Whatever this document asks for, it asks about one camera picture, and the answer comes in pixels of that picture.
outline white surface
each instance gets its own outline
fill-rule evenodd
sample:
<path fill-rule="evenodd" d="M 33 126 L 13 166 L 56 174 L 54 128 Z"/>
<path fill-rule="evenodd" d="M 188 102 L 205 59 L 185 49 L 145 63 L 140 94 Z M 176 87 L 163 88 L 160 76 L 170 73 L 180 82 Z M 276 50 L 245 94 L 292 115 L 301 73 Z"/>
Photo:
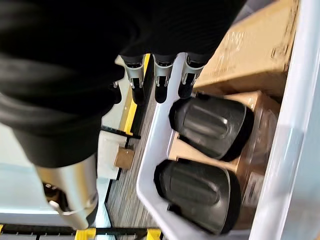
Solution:
<path fill-rule="evenodd" d="M 319 13 L 319 0 L 300 1 L 287 84 L 251 240 L 314 240 L 320 232 Z"/>
<path fill-rule="evenodd" d="M 100 131 L 98 146 L 98 177 L 117 179 L 119 168 L 114 166 L 119 147 L 124 147 L 127 138 Z"/>
<path fill-rule="evenodd" d="M 250 240 L 314 240 L 320 232 L 320 1 L 301 0 L 299 24 L 281 112 Z M 169 155 L 168 113 L 177 96 L 182 59 L 177 58 L 168 98 L 155 109 L 137 179 L 137 194 L 169 240 L 207 240 L 208 235 L 167 211 L 153 183 Z M 239 232 L 225 236 L 233 240 Z M 248 239 L 243 232 L 242 239 Z"/>
<path fill-rule="evenodd" d="M 0 164 L 31 167 L 12 129 L 0 123 Z"/>
<path fill-rule="evenodd" d="M 97 180 L 100 205 L 96 217 L 99 227 L 110 226 L 104 199 L 109 180 L 115 179 L 118 174 L 118 168 L 113 167 L 118 147 L 125 142 L 123 136 L 107 132 L 100 134 Z M 36 170 L 12 130 L 3 124 L 0 124 L 0 183 L 1 223 L 65 225 L 57 212 L 48 205 Z"/>
<path fill-rule="evenodd" d="M 115 63 L 124 66 L 125 63 L 120 56 L 115 60 Z M 113 108 L 102 118 L 102 125 L 108 126 L 110 128 L 119 129 L 122 113 L 124 111 L 126 98 L 129 90 L 129 80 L 127 72 L 124 73 L 123 79 L 118 81 L 122 99 L 121 102 L 115 104 Z"/>
<path fill-rule="evenodd" d="M 156 166 L 169 157 L 173 130 L 170 127 L 168 115 L 172 103 L 178 99 L 184 57 L 185 55 L 181 53 L 176 58 L 169 81 L 167 99 L 164 103 L 157 104 L 155 108 L 137 178 L 137 195 L 169 240 L 248 239 L 248 231 L 232 231 L 226 238 L 226 236 L 214 237 L 199 230 L 193 224 L 167 211 L 168 202 L 157 193 L 153 181 L 154 172 Z"/>

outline small cardboard piece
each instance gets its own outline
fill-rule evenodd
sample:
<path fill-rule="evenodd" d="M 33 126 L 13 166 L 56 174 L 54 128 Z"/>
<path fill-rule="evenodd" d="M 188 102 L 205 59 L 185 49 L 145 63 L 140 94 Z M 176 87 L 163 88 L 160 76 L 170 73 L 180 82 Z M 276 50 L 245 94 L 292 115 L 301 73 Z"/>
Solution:
<path fill-rule="evenodd" d="M 296 32 L 298 0 L 279 0 L 232 26 L 194 90 L 235 94 L 261 90 L 280 99 Z"/>
<path fill-rule="evenodd" d="M 114 166 L 129 170 L 131 168 L 134 155 L 135 151 L 120 146 L 114 161 Z"/>
<path fill-rule="evenodd" d="M 261 91 L 238 93 L 233 95 L 226 95 L 224 97 L 245 104 L 254 112 L 255 115 L 260 114 L 262 111 L 265 113 L 270 111 L 277 119 L 280 112 L 280 105 L 270 97 L 263 94 Z M 267 141 L 266 139 L 268 139 L 268 136 L 266 134 L 270 134 L 270 132 L 268 131 L 268 126 L 261 126 L 261 124 L 259 123 L 257 127 L 258 130 L 260 130 L 260 128 L 264 130 L 259 132 L 258 139 L 260 140 L 260 142 L 254 142 L 254 156 L 257 159 L 249 159 L 251 158 L 249 157 L 251 155 L 248 154 L 250 152 L 250 148 L 252 148 L 253 143 L 251 142 L 251 138 L 254 134 L 255 129 L 252 130 L 251 137 L 245 144 L 241 155 L 230 162 L 217 160 L 204 155 L 197 149 L 180 140 L 179 134 L 177 132 L 174 135 L 169 152 L 169 159 L 171 160 L 188 159 L 220 168 L 225 168 L 233 171 L 236 174 L 240 183 L 243 200 L 240 215 L 234 227 L 234 229 L 238 230 L 249 229 L 252 225 L 260 196 L 260 187 L 263 182 L 263 177 L 265 175 L 268 164 L 268 155 L 266 156 L 266 154 L 264 153 L 264 155 L 262 154 L 263 156 L 261 158 L 263 160 L 259 158 L 259 152 L 266 151 L 266 143 L 264 142 Z"/>

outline black sleeve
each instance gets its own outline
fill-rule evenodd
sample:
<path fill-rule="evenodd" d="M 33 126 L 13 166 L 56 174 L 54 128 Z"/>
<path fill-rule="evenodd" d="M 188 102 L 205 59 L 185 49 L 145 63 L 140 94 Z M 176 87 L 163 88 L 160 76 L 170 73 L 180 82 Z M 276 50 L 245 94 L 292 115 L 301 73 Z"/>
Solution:
<path fill-rule="evenodd" d="M 114 60 L 131 23 L 117 17 L 118 5 L 89 2 L 0 0 L 0 122 L 38 166 L 97 151 L 114 104 L 108 85 L 124 76 Z"/>

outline silver metal cylinder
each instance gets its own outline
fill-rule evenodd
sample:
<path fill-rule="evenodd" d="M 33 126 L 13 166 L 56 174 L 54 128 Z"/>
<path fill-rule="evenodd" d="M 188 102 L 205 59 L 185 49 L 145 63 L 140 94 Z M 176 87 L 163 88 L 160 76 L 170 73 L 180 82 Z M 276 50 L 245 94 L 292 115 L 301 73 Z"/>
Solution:
<path fill-rule="evenodd" d="M 35 168 L 51 207 L 74 229 L 87 229 L 92 223 L 87 218 L 98 206 L 95 155 L 64 167 Z"/>

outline metal tool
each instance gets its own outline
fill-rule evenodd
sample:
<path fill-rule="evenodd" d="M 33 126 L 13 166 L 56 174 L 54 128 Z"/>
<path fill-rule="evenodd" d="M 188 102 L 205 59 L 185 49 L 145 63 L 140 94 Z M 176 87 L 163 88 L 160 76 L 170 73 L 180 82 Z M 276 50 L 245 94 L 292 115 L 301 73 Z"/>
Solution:
<path fill-rule="evenodd" d="M 187 53 L 181 74 L 181 83 L 178 89 L 178 95 L 182 99 L 191 96 L 194 84 L 199 78 L 205 65 L 211 58 L 211 55 Z"/>
<path fill-rule="evenodd" d="M 154 97 L 158 103 L 162 104 L 167 99 L 169 79 L 171 77 L 172 67 L 176 56 L 162 56 L 154 54 L 153 59 L 155 81 Z"/>
<path fill-rule="evenodd" d="M 132 89 L 132 98 L 137 105 L 143 105 L 145 102 L 144 91 L 144 56 L 127 57 L 121 56 L 124 61 L 124 67 Z"/>

